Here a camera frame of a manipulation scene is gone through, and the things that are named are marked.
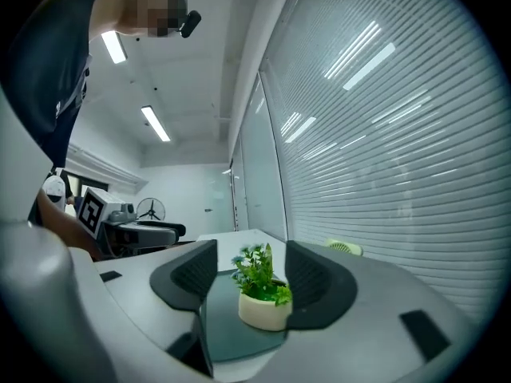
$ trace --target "black rectangle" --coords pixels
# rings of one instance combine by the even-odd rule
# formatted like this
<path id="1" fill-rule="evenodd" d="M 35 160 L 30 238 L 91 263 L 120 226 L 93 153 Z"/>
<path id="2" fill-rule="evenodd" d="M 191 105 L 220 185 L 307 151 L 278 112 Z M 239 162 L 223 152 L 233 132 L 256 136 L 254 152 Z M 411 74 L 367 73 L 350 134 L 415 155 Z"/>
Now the black rectangle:
<path id="1" fill-rule="evenodd" d="M 99 274 L 103 282 L 112 281 L 115 278 L 122 277 L 121 274 L 119 274 L 117 271 L 108 271 L 104 272 L 103 274 Z"/>
<path id="2" fill-rule="evenodd" d="M 438 356 L 450 345 L 433 320 L 423 310 L 414 310 L 399 317 L 426 361 Z"/>

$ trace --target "green chair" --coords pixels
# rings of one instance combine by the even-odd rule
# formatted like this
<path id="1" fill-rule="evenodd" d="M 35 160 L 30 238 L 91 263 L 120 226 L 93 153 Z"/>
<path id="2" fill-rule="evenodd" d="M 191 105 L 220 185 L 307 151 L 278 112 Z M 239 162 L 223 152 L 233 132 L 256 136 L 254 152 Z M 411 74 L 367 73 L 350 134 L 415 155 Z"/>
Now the green chair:
<path id="1" fill-rule="evenodd" d="M 344 243 L 336 239 L 327 239 L 327 247 L 353 255 L 363 255 L 363 250 L 360 246 L 351 243 Z"/>

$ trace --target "beige plant pot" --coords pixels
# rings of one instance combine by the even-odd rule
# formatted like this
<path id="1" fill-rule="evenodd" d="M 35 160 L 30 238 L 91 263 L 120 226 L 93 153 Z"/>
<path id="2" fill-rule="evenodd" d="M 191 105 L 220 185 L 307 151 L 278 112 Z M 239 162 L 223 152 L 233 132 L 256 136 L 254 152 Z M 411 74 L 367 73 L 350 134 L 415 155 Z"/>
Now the beige plant pot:
<path id="1" fill-rule="evenodd" d="M 275 306 L 272 301 L 260 301 L 240 294 L 238 315 L 250 326 L 262 330 L 278 331 L 286 329 L 287 317 L 291 314 L 291 302 Z"/>

